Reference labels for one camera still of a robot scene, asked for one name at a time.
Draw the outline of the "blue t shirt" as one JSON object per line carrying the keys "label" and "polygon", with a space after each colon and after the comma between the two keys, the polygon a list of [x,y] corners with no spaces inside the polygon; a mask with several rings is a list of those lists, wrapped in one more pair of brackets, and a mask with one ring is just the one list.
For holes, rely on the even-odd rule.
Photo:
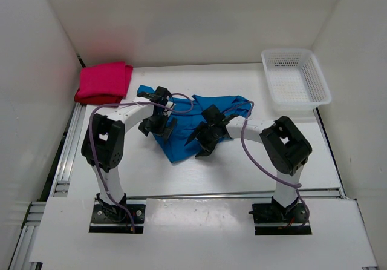
{"label": "blue t shirt", "polygon": [[154,139],[170,163],[180,162],[201,151],[200,144],[197,140],[193,140],[189,144],[186,144],[186,141],[194,129],[204,121],[201,115],[202,111],[211,105],[215,105],[226,116],[237,114],[245,117],[251,108],[251,104],[242,96],[203,97],[193,95],[192,99],[192,101],[189,101],[185,98],[176,98],[175,109],[177,111],[189,110],[190,112],[186,114],[171,114],[171,117],[177,120],[177,124],[167,141],[163,140],[160,136],[154,135]]}

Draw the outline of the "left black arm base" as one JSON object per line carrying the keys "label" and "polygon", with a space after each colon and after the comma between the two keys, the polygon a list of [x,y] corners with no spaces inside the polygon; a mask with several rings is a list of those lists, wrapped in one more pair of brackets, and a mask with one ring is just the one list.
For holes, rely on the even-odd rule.
{"label": "left black arm base", "polygon": [[111,234],[142,234],[145,225],[146,202],[138,200],[120,201],[121,205],[131,213],[128,213],[117,205],[107,204],[99,198],[95,198],[93,211],[91,213],[89,232],[90,233],[111,233]]}

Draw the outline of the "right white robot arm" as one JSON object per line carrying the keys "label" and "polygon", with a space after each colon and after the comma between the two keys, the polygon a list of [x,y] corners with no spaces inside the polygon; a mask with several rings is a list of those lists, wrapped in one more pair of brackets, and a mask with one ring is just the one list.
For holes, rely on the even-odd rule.
{"label": "right white robot arm", "polygon": [[[193,130],[186,144],[196,140],[201,147],[197,157],[209,156],[223,139],[239,139],[249,160],[269,178],[276,181],[270,206],[269,218],[284,222],[292,215],[301,198],[299,188],[301,172],[307,163],[312,147],[294,122],[282,116],[272,123],[249,121],[250,111],[240,116],[236,113],[222,113],[215,105],[204,110],[204,121]],[[261,144],[276,169],[276,174],[266,170],[249,153],[246,141]]]}

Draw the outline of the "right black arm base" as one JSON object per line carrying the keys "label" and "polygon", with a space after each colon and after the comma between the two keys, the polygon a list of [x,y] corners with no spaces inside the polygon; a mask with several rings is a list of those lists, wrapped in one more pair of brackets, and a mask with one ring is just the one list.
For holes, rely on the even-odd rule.
{"label": "right black arm base", "polygon": [[270,203],[254,203],[249,212],[257,236],[312,235],[308,213],[298,197],[287,207],[272,197]]}

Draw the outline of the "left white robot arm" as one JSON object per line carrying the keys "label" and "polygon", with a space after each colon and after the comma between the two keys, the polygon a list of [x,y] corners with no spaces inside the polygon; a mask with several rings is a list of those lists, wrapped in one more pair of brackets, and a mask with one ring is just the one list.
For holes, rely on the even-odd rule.
{"label": "left white robot arm", "polygon": [[133,221],[118,172],[125,134],[138,127],[145,136],[151,133],[167,141],[177,120],[171,117],[175,106],[172,94],[163,87],[157,87],[153,93],[142,91],[134,101],[112,106],[114,111],[107,115],[97,111],[109,107],[108,104],[91,113],[81,154],[96,174],[100,190],[96,199],[103,213],[114,223],[120,223]]}

